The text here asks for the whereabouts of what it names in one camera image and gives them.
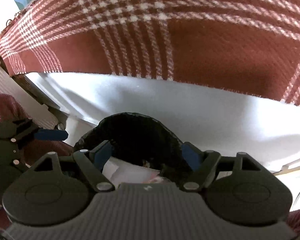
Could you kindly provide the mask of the black lined trash bin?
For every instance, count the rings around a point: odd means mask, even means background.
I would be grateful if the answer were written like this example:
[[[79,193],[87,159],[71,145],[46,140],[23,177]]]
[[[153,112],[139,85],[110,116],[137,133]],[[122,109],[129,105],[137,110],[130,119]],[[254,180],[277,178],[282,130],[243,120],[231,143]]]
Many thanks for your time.
[[[138,166],[148,163],[177,185],[193,174],[182,156],[181,140],[150,116],[129,112],[108,116],[76,142],[74,151],[93,150],[104,141],[110,142],[112,157]]]

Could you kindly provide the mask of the red white plaid tablecloth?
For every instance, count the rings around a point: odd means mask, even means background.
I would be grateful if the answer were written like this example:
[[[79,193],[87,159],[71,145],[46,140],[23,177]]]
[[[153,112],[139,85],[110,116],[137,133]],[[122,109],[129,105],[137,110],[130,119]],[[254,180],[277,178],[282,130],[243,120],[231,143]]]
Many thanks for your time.
[[[132,76],[300,106],[300,0],[37,0],[0,55],[11,76]]]

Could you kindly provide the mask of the red striped sleeve left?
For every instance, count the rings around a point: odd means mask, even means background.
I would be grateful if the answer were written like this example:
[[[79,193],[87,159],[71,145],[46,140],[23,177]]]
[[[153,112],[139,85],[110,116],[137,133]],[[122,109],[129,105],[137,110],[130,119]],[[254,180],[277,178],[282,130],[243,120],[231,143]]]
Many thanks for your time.
[[[40,128],[15,98],[0,94],[0,228],[10,221],[2,208],[2,197],[10,183],[48,152],[70,156],[73,148],[64,143],[65,131]]]

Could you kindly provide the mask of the white paper trash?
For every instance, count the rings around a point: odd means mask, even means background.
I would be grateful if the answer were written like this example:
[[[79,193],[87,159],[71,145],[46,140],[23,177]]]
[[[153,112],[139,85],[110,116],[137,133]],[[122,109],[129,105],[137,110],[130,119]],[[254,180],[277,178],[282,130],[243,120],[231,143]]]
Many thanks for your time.
[[[162,183],[164,178],[159,176],[160,171],[151,168],[133,165],[110,157],[103,167],[102,174],[118,188],[122,183],[148,184]]]

